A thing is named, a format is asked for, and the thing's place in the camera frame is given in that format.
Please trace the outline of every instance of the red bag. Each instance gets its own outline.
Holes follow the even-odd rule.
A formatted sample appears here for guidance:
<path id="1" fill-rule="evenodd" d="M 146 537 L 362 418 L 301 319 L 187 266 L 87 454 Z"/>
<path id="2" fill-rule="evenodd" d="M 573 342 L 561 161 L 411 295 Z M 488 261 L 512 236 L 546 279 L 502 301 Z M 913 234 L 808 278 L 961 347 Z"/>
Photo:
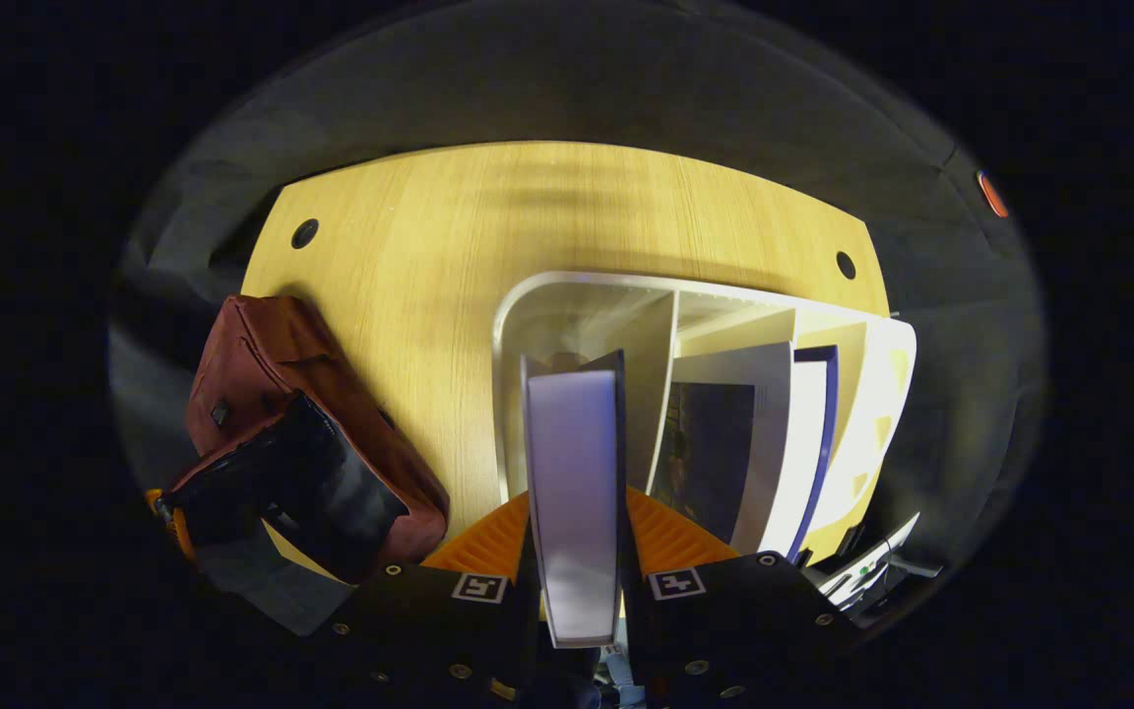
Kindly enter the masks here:
<path id="1" fill-rule="evenodd" d="M 266 439 L 287 436 L 274 430 L 288 428 L 285 423 L 288 410 L 305 412 L 293 414 L 295 419 L 312 412 L 312 421 L 320 422 L 321 428 L 331 432 L 337 429 L 342 441 L 347 441 L 344 447 L 347 455 L 352 457 L 353 451 L 359 455 L 361 462 L 355 464 L 363 467 L 361 475 L 369 479 L 364 471 L 367 467 L 387 487 L 378 495 L 391 503 L 378 509 L 389 510 L 395 506 L 400 513 L 391 527 L 381 525 L 387 534 L 374 556 L 374 565 L 418 562 L 440 543 L 449 495 L 422 455 L 396 430 L 391 417 L 358 381 L 318 311 L 296 297 L 232 295 L 221 305 L 186 405 L 186 431 L 204 458 L 172 486 L 167 497 L 184 497 L 181 492 L 194 483 L 195 476 L 215 475 L 213 471 L 222 466 L 226 472 L 220 474 L 244 474 L 239 471 L 248 470 L 248 458 L 263 457 L 261 450 L 272 448 L 266 448 Z M 291 430 L 301 428 L 298 423 L 291 427 Z M 303 434 L 289 436 L 296 441 L 293 445 L 301 445 Z M 282 450 L 286 444 L 274 445 Z M 287 455 L 291 457 L 289 461 L 302 461 L 301 454 Z M 238 471 L 230 473 L 236 467 Z M 352 470 L 347 475 L 352 479 Z M 330 476 L 320 484 L 332 488 L 369 484 L 338 480 Z M 320 495 L 329 492 L 323 490 Z M 404 510 L 395 504 L 396 499 L 404 504 Z M 324 501 L 323 506 L 328 504 L 335 505 Z M 342 510 L 341 515 L 353 517 L 361 512 Z M 335 510 L 328 513 L 337 515 Z M 194 529 L 197 525 L 194 513 L 186 512 L 186 517 Z"/>

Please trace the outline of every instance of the wooden table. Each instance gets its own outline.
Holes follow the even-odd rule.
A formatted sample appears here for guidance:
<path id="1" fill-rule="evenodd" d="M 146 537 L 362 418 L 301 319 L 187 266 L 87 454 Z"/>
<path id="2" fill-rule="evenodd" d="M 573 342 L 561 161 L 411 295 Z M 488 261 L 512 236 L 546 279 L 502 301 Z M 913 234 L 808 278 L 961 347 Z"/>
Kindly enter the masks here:
<path id="1" fill-rule="evenodd" d="M 316 236 L 294 248 L 310 219 Z M 288 185 L 243 292 L 319 307 L 449 490 L 452 538 L 501 503 L 492 318 L 510 287 L 548 270 L 665 275 L 890 314 L 863 221 L 710 162 L 544 141 L 403 153 Z"/>

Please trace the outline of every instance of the dark background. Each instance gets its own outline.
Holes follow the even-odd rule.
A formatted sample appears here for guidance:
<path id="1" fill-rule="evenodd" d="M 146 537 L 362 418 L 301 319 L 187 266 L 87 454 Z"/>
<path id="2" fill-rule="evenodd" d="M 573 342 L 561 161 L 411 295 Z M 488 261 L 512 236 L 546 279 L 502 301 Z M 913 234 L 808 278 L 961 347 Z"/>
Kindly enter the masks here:
<path id="1" fill-rule="evenodd" d="M 0 692 L 305 690 L 280 638 L 209 600 L 141 504 L 109 420 L 104 295 L 186 141 L 395 5 L 0 6 Z M 1016 508 L 824 692 L 1134 703 L 1134 8 L 746 5 L 890 82 L 989 166 L 1052 331 L 1053 413 Z"/>

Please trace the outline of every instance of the table top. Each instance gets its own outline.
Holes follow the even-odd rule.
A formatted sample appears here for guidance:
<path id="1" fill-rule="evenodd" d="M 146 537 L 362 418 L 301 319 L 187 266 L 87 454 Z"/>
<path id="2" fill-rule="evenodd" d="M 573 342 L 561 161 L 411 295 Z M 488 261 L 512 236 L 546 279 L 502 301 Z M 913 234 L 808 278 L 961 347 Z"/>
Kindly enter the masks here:
<path id="1" fill-rule="evenodd" d="M 316 234 L 296 248 L 305 220 Z M 450 539 L 501 503 L 492 318 L 510 288 L 549 270 L 662 275 L 890 314 L 869 230 L 850 214 L 711 162 L 553 141 L 401 153 L 289 184 L 243 292 L 318 306 L 449 490 Z"/>

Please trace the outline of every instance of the white desk organizer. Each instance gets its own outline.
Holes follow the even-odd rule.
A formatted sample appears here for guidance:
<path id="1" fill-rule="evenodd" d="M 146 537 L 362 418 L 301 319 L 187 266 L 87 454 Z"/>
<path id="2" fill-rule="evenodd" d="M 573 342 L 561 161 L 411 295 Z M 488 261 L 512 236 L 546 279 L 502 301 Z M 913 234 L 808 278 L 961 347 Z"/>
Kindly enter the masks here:
<path id="1" fill-rule="evenodd" d="M 849 513 L 862 516 L 913 380 L 913 327 L 746 287 L 575 271 L 548 271 L 522 281 L 501 301 L 492 322 L 492 414 L 501 501 L 527 488 L 521 355 L 570 369 L 575 362 L 624 349 L 627 475 L 631 486 L 649 492 L 671 361 L 788 340 L 796 348 L 838 346 L 838 420 L 823 498 L 854 501 L 838 507 L 822 504 L 810 531 Z M 845 495 L 845 486 L 854 492 Z"/>

